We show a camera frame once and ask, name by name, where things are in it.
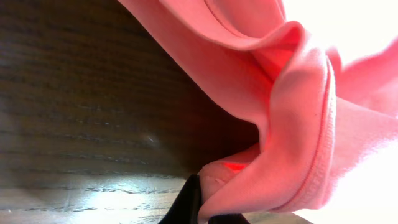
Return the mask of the pink t-shirt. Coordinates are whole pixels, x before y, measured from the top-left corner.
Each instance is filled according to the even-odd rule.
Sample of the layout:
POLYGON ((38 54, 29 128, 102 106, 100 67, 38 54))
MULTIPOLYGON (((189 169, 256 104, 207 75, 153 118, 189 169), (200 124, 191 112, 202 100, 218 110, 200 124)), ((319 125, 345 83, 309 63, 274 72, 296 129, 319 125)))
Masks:
POLYGON ((259 141, 202 167, 198 222, 397 222, 396 1, 124 1, 259 141))

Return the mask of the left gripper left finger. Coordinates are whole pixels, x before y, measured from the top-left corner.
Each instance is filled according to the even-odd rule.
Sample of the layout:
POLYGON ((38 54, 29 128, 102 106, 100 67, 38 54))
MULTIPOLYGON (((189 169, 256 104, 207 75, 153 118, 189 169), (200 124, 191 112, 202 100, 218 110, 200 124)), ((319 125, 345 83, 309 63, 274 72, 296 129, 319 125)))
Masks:
POLYGON ((202 205, 200 178, 191 175, 159 224, 197 224, 202 205))

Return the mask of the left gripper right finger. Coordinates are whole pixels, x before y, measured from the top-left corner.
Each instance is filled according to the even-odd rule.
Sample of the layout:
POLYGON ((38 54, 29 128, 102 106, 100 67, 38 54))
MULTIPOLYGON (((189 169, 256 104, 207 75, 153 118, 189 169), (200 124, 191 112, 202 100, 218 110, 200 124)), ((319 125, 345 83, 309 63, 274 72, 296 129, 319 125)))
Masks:
POLYGON ((227 214, 213 216, 208 224, 250 224, 242 214, 227 214))

